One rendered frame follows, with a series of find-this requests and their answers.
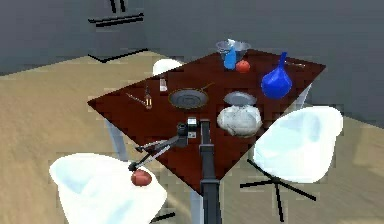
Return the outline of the grey frying pan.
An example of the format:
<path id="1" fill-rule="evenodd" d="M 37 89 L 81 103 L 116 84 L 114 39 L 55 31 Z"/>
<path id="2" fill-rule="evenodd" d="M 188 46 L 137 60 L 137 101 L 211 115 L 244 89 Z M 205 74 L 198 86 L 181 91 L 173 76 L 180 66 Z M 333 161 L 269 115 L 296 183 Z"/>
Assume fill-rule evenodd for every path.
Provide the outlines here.
<path id="1" fill-rule="evenodd" d="M 206 89 L 212 86 L 212 83 L 201 88 L 181 88 L 173 91 L 168 96 L 170 104 L 179 109 L 197 109 L 207 104 L 209 96 Z"/>

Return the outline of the brown pepper mill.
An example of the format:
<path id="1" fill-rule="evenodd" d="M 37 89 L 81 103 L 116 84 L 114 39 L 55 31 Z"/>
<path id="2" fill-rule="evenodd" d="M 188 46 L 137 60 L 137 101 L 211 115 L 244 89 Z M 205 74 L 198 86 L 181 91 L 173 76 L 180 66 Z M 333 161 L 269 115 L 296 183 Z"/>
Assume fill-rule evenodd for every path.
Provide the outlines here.
<path id="1" fill-rule="evenodd" d="M 145 87 L 144 99 L 145 99 L 145 107 L 146 107 L 146 109 L 152 109 L 152 97 L 150 95 L 150 90 L 149 90 L 148 85 L 146 85 L 146 87 Z"/>

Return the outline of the dark blue vase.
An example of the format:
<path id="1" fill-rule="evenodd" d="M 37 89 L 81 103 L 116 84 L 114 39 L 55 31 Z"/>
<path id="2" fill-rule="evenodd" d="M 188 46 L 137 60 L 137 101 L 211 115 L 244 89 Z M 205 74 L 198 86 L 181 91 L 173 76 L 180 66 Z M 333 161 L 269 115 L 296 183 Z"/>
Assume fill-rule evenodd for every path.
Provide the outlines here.
<path id="1" fill-rule="evenodd" d="M 286 57 L 287 53 L 282 52 L 278 66 L 262 78 L 262 92 L 268 98 L 281 99 L 292 87 L 292 80 L 284 69 Z"/>

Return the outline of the red tomato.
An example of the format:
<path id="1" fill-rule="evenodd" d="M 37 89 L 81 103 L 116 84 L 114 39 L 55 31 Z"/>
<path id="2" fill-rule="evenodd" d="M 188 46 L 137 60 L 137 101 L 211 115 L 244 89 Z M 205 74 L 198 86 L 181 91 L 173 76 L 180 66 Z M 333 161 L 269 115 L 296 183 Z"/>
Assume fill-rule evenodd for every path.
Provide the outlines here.
<path id="1" fill-rule="evenodd" d="M 236 64 L 236 70 L 239 73 L 248 73 L 250 71 L 250 64 L 245 60 L 241 60 Z"/>

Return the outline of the white bread loaf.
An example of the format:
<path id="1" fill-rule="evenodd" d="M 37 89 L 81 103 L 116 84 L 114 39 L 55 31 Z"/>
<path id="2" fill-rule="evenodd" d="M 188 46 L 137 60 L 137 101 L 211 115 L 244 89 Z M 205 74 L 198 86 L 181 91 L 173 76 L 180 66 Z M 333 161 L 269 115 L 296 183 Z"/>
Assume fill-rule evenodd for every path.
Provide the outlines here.
<path id="1" fill-rule="evenodd" d="M 256 107 L 231 106 L 219 113 L 217 124 L 232 136 L 247 138 L 257 133 L 262 126 L 262 119 Z"/>

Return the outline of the red apple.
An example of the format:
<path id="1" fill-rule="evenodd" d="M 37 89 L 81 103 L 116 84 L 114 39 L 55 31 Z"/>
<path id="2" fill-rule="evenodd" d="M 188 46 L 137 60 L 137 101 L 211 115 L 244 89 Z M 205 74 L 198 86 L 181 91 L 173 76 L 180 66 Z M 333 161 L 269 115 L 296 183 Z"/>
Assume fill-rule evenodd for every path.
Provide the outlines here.
<path id="1" fill-rule="evenodd" d="M 131 181 L 135 186 L 143 187 L 152 182 L 152 176 L 144 170 L 136 170 L 131 175 Z"/>

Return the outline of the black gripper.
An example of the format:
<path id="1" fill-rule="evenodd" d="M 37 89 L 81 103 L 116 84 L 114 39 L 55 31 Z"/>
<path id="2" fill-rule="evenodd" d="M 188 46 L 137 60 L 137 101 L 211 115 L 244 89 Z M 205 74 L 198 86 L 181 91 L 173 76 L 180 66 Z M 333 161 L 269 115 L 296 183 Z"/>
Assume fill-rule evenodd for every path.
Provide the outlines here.
<path id="1" fill-rule="evenodd" d="M 157 157 L 168 151 L 174 145 L 180 148 L 184 148 L 188 145 L 188 125 L 185 123 L 179 123 L 177 125 L 177 136 L 174 136 L 168 140 L 157 140 L 145 145 L 136 146 L 135 149 L 138 152 L 155 152 L 154 155 L 147 154 L 139 162 L 131 162 L 128 166 L 130 171 L 136 171 L 140 167 L 143 167 L 149 162 L 152 162 Z"/>

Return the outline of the grey plate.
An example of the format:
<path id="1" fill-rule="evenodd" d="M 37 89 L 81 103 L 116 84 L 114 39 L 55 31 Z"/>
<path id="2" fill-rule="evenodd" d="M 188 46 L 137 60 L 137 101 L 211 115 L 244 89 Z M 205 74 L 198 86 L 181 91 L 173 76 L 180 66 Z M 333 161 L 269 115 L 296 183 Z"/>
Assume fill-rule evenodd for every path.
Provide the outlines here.
<path id="1" fill-rule="evenodd" d="M 232 106 L 255 105 L 257 99 L 245 92 L 234 91 L 224 97 L 224 101 Z"/>

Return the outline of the light blue bottle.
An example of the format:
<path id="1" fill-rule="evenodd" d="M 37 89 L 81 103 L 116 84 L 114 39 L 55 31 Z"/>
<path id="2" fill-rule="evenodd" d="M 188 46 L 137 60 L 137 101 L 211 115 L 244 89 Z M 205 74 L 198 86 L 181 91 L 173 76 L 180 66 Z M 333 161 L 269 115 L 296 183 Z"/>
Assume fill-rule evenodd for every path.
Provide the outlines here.
<path id="1" fill-rule="evenodd" d="M 233 70 L 236 67 L 236 51 L 234 47 L 231 47 L 225 55 L 224 67 L 229 70 Z"/>

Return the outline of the white shell chair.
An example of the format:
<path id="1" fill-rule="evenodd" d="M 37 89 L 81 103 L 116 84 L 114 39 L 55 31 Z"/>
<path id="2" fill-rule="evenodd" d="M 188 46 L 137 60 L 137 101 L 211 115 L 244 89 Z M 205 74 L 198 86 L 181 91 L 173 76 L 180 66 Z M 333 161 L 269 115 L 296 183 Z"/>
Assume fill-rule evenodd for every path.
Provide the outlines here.
<path id="1" fill-rule="evenodd" d="M 49 168 L 69 224 L 149 224 L 166 201 L 155 177 L 131 181 L 127 162 L 94 153 L 58 158 Z"/>
<path id="2" fill-rule="evenodd" d="M 337 136 L 343 129 L 341 112 L 330 106 L 312 106 L 276 120 L 256 141 L 248 163 L 272 185 L 275 193 L 285 187 L 311 200 L 316 197 L 292 183 L 315 183 L 328 172 Z"/>
<path id="3" fill-rule="evenodd" d="M 155 62 L 152 67 L 152 74 L 154 76 L 162 74 L 166 71 L 172 70 L 174 68 L 180 67 L 181 63 L 174 59 L 160 59 Z"/>

